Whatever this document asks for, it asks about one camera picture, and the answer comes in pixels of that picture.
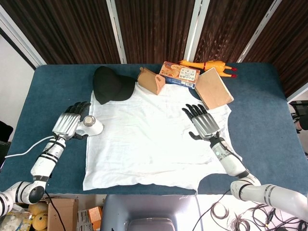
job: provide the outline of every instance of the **notebook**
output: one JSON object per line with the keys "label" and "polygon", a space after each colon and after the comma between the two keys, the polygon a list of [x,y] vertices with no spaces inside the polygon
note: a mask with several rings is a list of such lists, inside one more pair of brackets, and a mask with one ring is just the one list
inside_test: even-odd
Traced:
{"label": "notebook", "polygon": [[215,68],[211,68],[199,76],[195,90],[208,110],[234,100]]}

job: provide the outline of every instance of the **notebook spiral binding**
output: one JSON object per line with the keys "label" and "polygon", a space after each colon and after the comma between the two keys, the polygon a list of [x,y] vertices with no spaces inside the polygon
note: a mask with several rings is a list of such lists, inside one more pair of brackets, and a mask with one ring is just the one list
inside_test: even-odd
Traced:
{"label": "notebook spiral binding", "polygon": [[206,103],[204,102],[204,100],[203,100],[203,98],[201,97],[201,95],[200,95],[200,93],[199,93],[199,91],[198,91],[197,88],[195,88],[195,91],[196,91],[196,93],[198,94],[198,96],[200,97],[200,99],[201,99],[203,105],[205,106],[205,109],[206,109],[206,110],[209,110],[208,106],[207,106]]}

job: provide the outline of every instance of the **yellow rubber chicken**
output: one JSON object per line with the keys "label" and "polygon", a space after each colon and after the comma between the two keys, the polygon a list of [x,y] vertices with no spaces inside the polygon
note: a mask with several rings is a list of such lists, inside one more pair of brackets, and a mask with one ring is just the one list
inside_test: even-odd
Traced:
{"label": "yellow rubber chicken", "polygon": [[221,77],[236,78],[236,74],[226,74],[223,71],[225,69],[230,69],[232,71],[237,71],[237,69],[234,68],[234,67],[226,66],[226,64],[223,61],[219,61],[219,60],[217,60],[217,61],[208,61],[208,62],[205,62],[205,63],[192,63],[192,62],[188,62],[186,60],[182,60],[182,61],[180,61],[180,65],[196,67],[196,68],[199,68],[199,69],[203,69],[205,71],[207,71],[207,70],[211,69],[212,67],[214,67]]}

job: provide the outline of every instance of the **white cloth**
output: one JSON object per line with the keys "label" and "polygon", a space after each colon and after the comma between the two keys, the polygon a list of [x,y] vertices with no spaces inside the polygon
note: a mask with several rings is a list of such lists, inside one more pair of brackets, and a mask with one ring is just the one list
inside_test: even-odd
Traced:
{"label": "white cloth", "polygon": [[[210,149],[188,134],[196,129],[182,111],[198,104],[188,88],[164,85],[154,95],[136,83],[126,101],[104,105],[91,96],[90,115],[104,125],[100,135],[88,138],[83,190],[115,185],[158,184],[198,189],[201,179],[226,173]],[[227,105],[209,111],[229,143]]]}

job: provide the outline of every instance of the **blue table surface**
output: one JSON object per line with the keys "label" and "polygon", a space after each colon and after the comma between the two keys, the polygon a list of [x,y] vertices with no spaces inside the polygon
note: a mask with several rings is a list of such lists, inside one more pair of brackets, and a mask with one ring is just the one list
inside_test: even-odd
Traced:
{"label": "blue table surface", "polygon": [[[158,73],[161,64],[104,64],[120,75],[137,78],[141,66]],[[262,184],[308,192],[308,162],[295,131],[276,69],[270,64],[229,64],[237,78],[223,78],[234,96],[228,126],[231,142],[244,164]],[[59,115],[79,101],[90,101],[92,78],[100,64],[44,65],[36,69],[9,154],[21,153],[50,136]],[[0,191],[18,181],[32,182],[30,170],[46,142],[29,154],[9,158],[0,173]],[[80,194],[195,194],[194,190],[160,185],[115,186],[82,190],[86,140],[70,140],[46,190]],[[212,174],[199,185],[200,194],[222,194],[236,178]]]}

